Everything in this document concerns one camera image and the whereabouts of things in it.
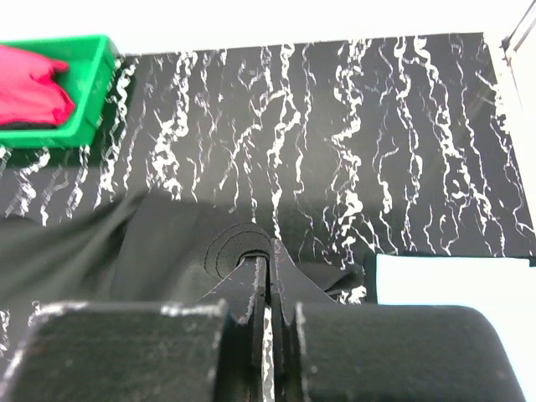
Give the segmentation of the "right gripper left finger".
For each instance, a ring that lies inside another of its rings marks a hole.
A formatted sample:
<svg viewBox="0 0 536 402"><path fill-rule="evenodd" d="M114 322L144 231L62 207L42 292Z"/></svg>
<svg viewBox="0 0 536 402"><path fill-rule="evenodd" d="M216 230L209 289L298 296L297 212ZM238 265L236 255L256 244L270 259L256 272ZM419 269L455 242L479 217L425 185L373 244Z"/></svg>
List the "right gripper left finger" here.
<svg viewBox="0 0 536 402"><path fill-rule="evenodd" d="M202 303L226 305L215 401L262 401L262 354L265 315L266 259L248 256Z"/></svg>

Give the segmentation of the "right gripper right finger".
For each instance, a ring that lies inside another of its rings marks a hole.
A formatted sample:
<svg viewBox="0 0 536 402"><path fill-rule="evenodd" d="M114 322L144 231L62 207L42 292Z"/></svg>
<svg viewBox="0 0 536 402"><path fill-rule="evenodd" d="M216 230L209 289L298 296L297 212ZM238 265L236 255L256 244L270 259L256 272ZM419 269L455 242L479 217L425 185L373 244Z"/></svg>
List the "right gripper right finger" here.
<svg viewBox="0 0 536 402"><path fill-rule="evenodd" d="M307 354L302 308L336 302L296 267L279 239L271 241L269 281L275 400L308 401L307 376L302 367Z"/></svg>

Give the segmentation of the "black t shirt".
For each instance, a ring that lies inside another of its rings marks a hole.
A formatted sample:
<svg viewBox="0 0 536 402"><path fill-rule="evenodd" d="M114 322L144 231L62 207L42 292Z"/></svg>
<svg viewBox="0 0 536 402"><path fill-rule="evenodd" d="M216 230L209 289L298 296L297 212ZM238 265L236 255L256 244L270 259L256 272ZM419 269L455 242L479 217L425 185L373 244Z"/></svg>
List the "black t shirt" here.
<svg viewBox="0 0 536 402"><path fill-rule="evenodd" d="M271 237L211 204L150 192L44 226L1 219L1 308L28 316L56 301L195 302Z"/></svg>

